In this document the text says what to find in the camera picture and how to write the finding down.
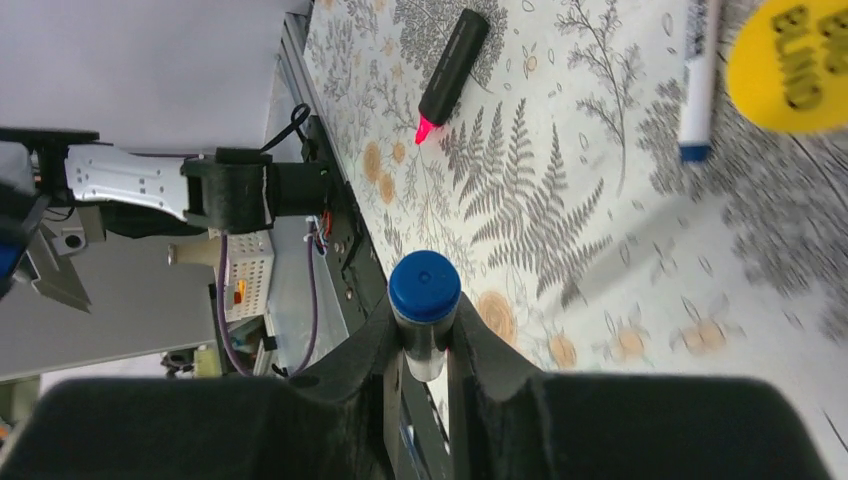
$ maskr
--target pink highlighter tip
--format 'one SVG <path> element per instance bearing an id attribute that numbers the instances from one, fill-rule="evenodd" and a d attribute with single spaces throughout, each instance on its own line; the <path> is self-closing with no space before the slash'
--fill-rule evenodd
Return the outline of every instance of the pink highlighter tip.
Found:
<path id="1" fill-rule="evenodd" d="M 418 131 L 415 132 L 415 144 L 421 145 L 421 142 L 427 139 L 427 135 L 430 134 L 430 131 L 433 130 L 433 128 L 435 128 L 435 125 L 422 116 L 418 123 Z"/>

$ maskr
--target black highlighter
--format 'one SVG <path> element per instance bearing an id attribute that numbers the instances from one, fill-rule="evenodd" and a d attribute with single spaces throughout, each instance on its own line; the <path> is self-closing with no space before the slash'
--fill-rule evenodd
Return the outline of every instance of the black highlighter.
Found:
<path id="1" fill-rule="evenodd" d="M 488 33 L 489 22 L 482 15 L 467 8 L 462 11 L 418 104 L 421 120 L 416 144 L 420 145 L 433 128 L 447 123 Z"/>

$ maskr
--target blue cap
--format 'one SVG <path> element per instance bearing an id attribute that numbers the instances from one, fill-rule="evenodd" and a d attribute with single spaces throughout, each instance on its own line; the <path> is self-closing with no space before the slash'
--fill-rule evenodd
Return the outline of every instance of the blue cap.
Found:
<path id="1" fill-rule="evenodd" d="M 22 253 L 20 247 L 0 243 L 0 276 L 5 277 L 15 270 Z"/>
<path id="2" fill-rule="evenodd" d="M 709 145 L 680 145 L 680 160 L 683 163 L 703 163 L 710 156 Z"/>
<path id="3" fill-rule="evenodd" d="M 389 278 L 389 299 L 412 322 L 433 323 L 448 316 L 462 285 L 459 273 L 442 255 L 420 250 L 405 256 Z"/>

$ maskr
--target table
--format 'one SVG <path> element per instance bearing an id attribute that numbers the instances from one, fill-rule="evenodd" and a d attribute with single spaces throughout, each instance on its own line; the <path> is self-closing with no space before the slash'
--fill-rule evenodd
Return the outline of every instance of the table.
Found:
<path id="1" fill-rule="evenodd" d="M 726 3 L 721 68 L 760 4 Z M 465 5 L 490 36 L 454 117 L 415 146 Z M 385 271 L 445 254 L 545 369 L 761 378 L 848 472 L 848 130 L 766 133 L 720 88 L 714 158 L 681 165 L 685 9 L 317 0 L 305 56 Z"/>

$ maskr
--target yellow round object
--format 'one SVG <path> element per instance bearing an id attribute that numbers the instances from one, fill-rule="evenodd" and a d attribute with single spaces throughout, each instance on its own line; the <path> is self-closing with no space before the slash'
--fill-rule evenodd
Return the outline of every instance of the yellow round object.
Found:
<path id="1" fill-rule="evenodd" d="M 848 0 L 771 0 L 736 39 L 734 105 L 754 124 L 814 133 L 848 124 Z"/>

